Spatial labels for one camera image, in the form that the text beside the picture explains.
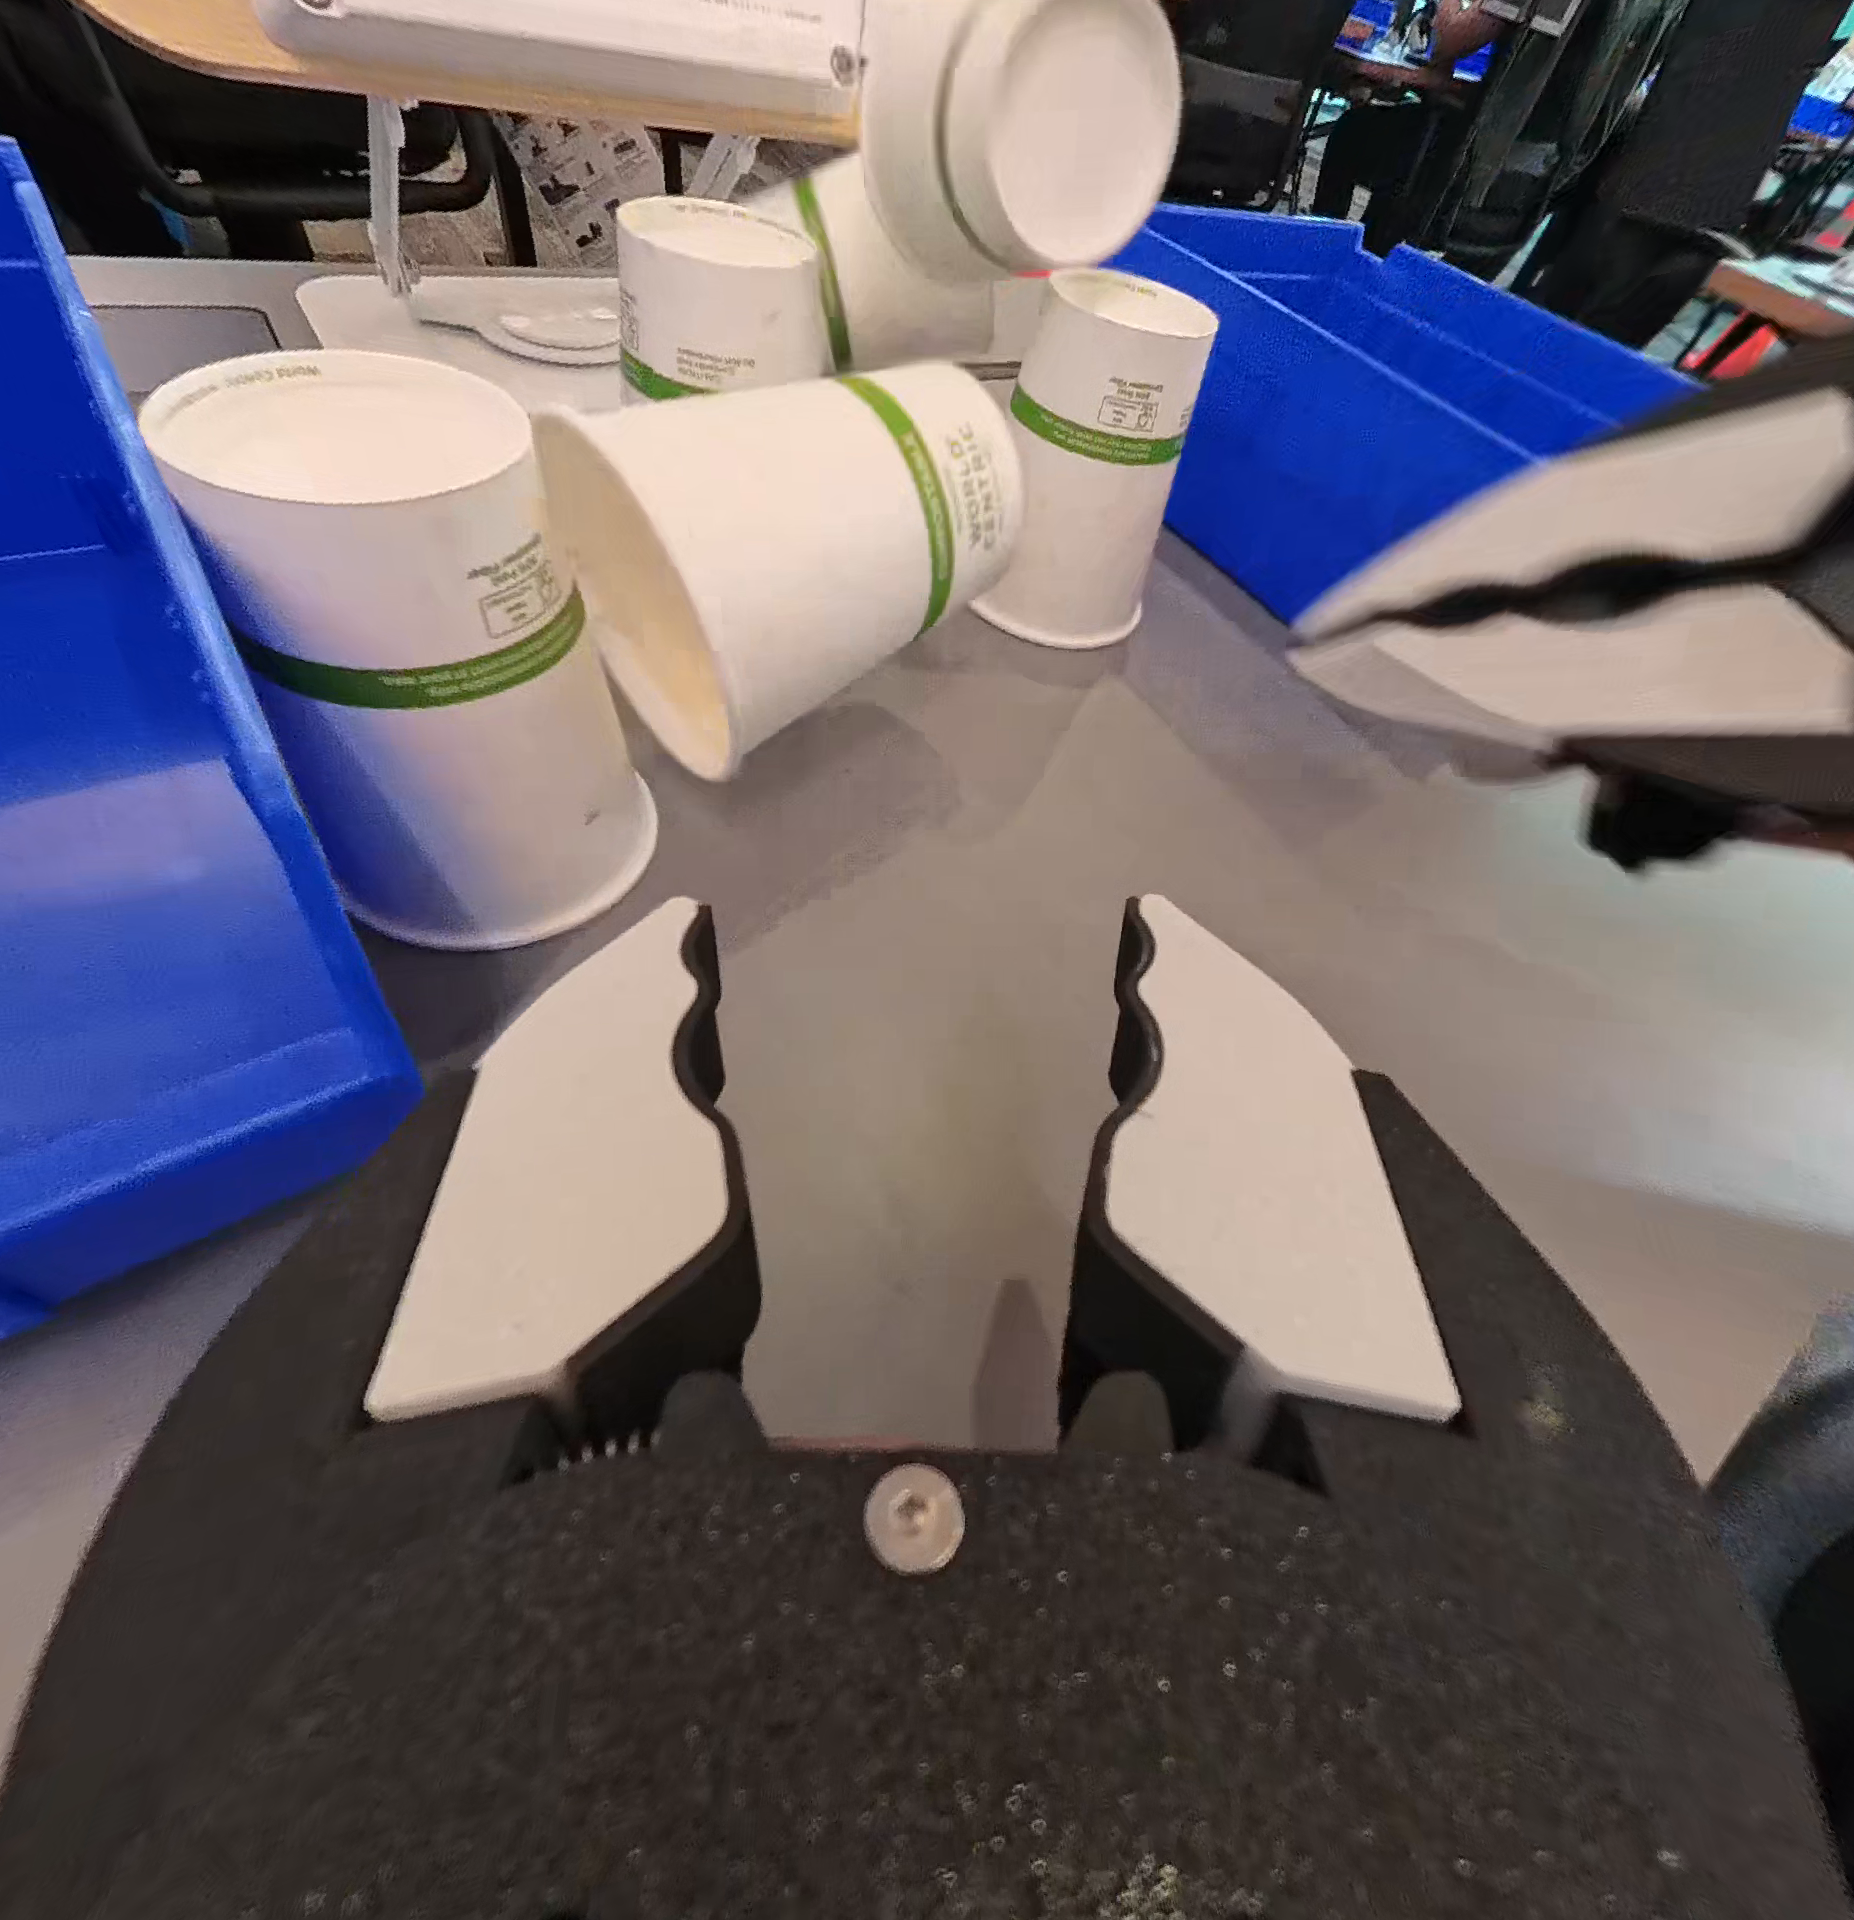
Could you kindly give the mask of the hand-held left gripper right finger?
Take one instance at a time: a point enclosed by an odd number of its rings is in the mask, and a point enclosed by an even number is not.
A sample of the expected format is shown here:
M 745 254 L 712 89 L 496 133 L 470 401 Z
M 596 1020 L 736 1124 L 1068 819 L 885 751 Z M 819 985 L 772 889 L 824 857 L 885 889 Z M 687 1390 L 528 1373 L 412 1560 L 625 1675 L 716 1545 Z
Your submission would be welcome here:
M 1118 931 L 1064 1450 L 1263 1454 L 1304 1402 L 1453 1431 L 1463 1385 L 1343 1046 L 1169 898 Z

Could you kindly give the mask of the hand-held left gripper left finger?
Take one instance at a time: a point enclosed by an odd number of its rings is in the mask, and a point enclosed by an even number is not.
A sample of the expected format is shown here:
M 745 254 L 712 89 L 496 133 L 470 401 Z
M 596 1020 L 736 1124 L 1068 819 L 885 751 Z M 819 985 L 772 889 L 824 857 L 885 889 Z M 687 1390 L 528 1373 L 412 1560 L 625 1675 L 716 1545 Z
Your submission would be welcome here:
M 726 1104 L 712 906 L 671 898 L 477 1057 L 372 1423 L 541 1402 L 576 1450 L 659 1438 L 687 1373 L 745 1373 L 757 1235 Z

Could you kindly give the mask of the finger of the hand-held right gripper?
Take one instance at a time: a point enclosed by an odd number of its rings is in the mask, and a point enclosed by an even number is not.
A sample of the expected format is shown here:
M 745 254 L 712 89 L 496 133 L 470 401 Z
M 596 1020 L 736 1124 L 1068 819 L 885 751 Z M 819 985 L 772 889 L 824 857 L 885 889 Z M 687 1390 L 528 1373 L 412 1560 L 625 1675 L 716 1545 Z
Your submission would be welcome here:
M 1498 611 L 1423 634 L 1382 619 L 1304 642 L 1299 680 L 1382 725 L 1498 751 L 1854 731 L 1854 650 L 1765 586 L 1673 591 L 1592 628 Z
M 1325 591 L 1299 640 L 1334 640 L 1448 591 L 1543 591 L 1579 568 L 1754 568 L 1854 489 L 1854 391 L 1795 391 L 1529 465 Z

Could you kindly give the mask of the blue plastic bin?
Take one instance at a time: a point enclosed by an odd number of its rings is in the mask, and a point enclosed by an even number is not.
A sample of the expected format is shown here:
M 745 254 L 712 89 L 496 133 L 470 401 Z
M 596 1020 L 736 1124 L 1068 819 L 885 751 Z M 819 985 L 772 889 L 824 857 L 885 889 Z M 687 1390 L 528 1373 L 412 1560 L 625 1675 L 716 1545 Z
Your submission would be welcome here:
M 1280 628 L 1448 504 L 1698 391 L 1334 221 L 1154 205 L 1111 267 L 1218 314 L 1164 523 Z
M 421 1066 L 0 139 L 0 1344 L 362 1168 Z

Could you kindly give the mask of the white paper cup green band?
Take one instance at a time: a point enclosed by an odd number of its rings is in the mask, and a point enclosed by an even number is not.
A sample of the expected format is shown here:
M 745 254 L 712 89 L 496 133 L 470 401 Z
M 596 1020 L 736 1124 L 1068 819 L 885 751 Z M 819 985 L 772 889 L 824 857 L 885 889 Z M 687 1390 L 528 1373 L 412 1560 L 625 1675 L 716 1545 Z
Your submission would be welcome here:
M 1050 271 L 1013 384 L 1026 529 L 980 619 L 1050 650 L 1138 634 L 1212 353 L 1202 299 L 1118 267 Z
M 819 244 L 716 200 L 617 205 L 625 405 L 828 380 Z
M 745 214 L 808 239 L 828 371 L 991 360 L 998 282 L 918 271 L 885 232 L 855 156 L 751 192 Z
M 617 696 L 704 786 L 980 606 L 1026 529 L 961 369 L 546 405 L 529 455 Z
M 865 192 L 922 282 L 1104 267 L 1154 214 L 1179 133 L 1154 0 L 865 8 Z
M 654 874 L 659 802 L 503 384 L 248 353 L 150 384 L 143 442 L 362 926 L 528 953 Z

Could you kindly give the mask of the wooden desk black legs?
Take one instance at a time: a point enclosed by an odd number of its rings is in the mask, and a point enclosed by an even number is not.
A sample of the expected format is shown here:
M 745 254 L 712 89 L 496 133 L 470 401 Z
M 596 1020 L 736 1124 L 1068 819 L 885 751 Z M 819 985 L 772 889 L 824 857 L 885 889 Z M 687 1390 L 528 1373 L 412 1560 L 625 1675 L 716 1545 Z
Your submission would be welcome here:
M 1795 340 L 1845 340 L 1854 332 L 1854 254 L 1828 259 L 1716 259 L 1708 306 L 1727 306 L 1734 318 L 1698 353 L 1691 369 L 1734 360 L 1754 332 Z

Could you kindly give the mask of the black office chair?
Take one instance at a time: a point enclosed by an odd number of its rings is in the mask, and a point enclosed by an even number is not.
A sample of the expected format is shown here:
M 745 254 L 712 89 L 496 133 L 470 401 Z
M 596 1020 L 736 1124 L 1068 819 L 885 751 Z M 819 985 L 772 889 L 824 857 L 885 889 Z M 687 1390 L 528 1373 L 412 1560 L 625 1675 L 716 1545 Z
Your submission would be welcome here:
M 1164 205 L 1272 214 L 1349 0 L 1179 0 L 1183 133 Z
M 175 69 L 85 8 L 0 0 L 0 133 L 67 254 L 311 259 L 311 221 L 367 221 L 367 101 Z

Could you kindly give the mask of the white board stand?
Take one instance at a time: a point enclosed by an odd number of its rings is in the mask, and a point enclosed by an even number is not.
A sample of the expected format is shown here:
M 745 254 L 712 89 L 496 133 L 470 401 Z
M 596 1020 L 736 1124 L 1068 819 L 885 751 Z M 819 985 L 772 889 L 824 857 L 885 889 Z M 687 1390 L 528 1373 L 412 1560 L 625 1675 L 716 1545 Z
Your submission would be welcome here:
M 617 282 L 561 271 L 421 271 L 403 259 L 403 107 L 367 101 L 367 271 L 309 282 L 290 299 L 316 344 L 421 353 L 421 332 L 470 340 L 514 369 L 606 371 L 617 369 Z

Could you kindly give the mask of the printed paper sheet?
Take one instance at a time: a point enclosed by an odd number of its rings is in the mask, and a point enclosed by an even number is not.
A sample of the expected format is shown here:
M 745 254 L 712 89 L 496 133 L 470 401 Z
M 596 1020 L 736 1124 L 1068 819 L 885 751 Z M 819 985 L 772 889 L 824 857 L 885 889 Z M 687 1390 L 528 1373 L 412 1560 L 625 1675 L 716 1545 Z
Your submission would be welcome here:
M 665 192 L 654 125 L 493 113 L 529 214 L 541 267 L 617 271 L 617 205 Z

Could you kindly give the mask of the wooden instruction board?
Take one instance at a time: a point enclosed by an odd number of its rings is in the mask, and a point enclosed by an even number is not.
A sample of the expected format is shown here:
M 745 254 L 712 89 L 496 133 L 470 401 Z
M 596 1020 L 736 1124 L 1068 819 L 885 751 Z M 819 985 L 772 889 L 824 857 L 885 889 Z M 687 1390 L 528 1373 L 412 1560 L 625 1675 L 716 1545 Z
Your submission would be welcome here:
M 855 145 L 865 8 L 85 8 L 251 89 Z

